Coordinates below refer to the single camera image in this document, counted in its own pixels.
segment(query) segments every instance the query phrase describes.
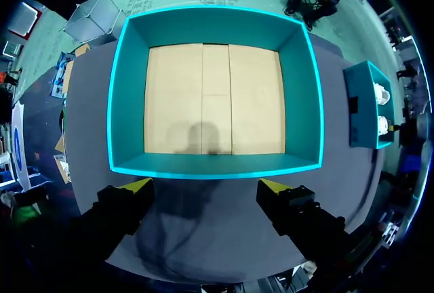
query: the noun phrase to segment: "cardboard box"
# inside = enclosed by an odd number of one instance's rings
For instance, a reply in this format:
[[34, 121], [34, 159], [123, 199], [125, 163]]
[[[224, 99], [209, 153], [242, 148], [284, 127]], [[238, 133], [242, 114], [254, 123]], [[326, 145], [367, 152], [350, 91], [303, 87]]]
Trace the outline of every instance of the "cardboard box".
[[65, 148], [64, 148], [64, 136], [61, 135], [59, 141], [54, 147], [57, 151], [61, 152], [61, 154], [54, 155], [54, 161], [56, 162], [57, 168], [59, 169], [60, 175], [65, 183], [71, 182], [71, 177], [69, 175], [69, 166], [66, 161], [65, 156]]
[[[90, 50], [90, 46], [87, 43], [83, 44], [82, 46], [78, 47], [75, 50], [75, 57], [80, 57], [82, 54], [85, 54], [89, 50]], [[74, 60], [72, 60], [72, 61], [68, 62], [68, 64], [66, 64], [65, 73], [63, 74], [62, 93], [68, 93], [69, 79], [71, 77], [73, 67], [74, 67]]]

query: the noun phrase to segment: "gray table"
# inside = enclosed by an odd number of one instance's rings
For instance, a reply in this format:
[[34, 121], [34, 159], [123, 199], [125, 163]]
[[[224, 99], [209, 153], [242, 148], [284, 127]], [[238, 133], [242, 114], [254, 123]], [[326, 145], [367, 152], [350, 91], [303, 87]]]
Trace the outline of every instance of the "gray table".
[[[351, 64], [338, 55], [339, 50], [324, 49], [324, 41], [313, 42], [325, 113], [323, 167], [270, 179], [314, 190], [323, 208], [344, 216], [347, 231], [353, 231], [371, 206], [384, 153], [349, 147], [342, 70]], [[105, 186], [138, 180], [109, 170], [106, 108], [116, 45], [110, 43], [76, 58], [71, 75], [66, 154], [82, 213]], [[301, 253], [287, 237], [276, 234], [256, 204], [256, 183], [254, 178], [155, 179], [154, 206], [135, 236], [125, 236], [108, 262], [154, 279], [201, 283], [258, 279], [300, 264]]]

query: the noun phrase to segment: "small teal tray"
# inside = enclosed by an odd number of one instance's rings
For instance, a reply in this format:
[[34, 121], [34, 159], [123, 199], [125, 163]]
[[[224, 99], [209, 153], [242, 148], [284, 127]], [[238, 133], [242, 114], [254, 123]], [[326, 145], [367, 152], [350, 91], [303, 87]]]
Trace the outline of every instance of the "small teal tray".
[[[350, 145], [382, 149], [393, 142], [394, 134], [378, 135], [378, 116], [395, 123], [393, 93], [389, 79], [369, 60], [344, 70], [350, 106], [357, 105], [357, 112], [350, 111]], [[380, 84], [391, 94], [385, 105], [378, 105], [374, 83]]]
[[[249, 45], [279, 52], [285, 94], [285, 154], [144, 152], [149, 48], [185, 43]], [[317, 63], [304, 24], [291, 18], [228, 6], [174, 7], [130, 16], [117, 45], [108, 94], [108, 160], [114, 172], [161, 178], [227, 179], [275, 176], [321, 167], [324, 118]]]

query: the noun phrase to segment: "wooden panel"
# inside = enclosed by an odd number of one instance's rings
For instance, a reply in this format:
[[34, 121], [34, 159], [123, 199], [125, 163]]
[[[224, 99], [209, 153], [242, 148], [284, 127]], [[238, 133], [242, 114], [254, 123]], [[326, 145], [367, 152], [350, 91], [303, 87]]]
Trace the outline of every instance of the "wooden panel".
[[203, 45], [202, 154], [231, 154], [231, 80], [227, 45]]
[[153, 47], [144, 100], [145, 153], [201, 154], [202, 44]]
[[279, 54], [229, 45], [229, 63], [232, 154], [284, 153], [285, 100]]

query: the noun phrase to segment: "floor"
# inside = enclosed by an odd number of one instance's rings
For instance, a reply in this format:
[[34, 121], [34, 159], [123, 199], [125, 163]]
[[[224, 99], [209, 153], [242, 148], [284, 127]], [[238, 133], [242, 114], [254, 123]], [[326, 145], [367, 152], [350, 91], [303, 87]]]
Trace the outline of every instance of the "floor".
[[[177, 5], [236, 5], [282, 14], [287, 0], [113, 0], [127, 15]], [[22, 67], [16, 100], [23, 95], [48, 68], [55, 65], [60, 52], [70, 52], [76, 43], [62, 31], [65, 21], [54, 12], [45, 10], [25, 45], [16, 68]], [[338, 13], [321, 19], [313, 33], [338, 45], [348, 61], [356, 64], [371, 60], [393, 84], [396, 122], [402, 120], [402, 89], [396, 80], [398, 63], [385, 34], [384, 26], [367, 3], [359, 0], [341, 0]], [[387, 148], [385, 170], [395, 172], [399, 148]]]

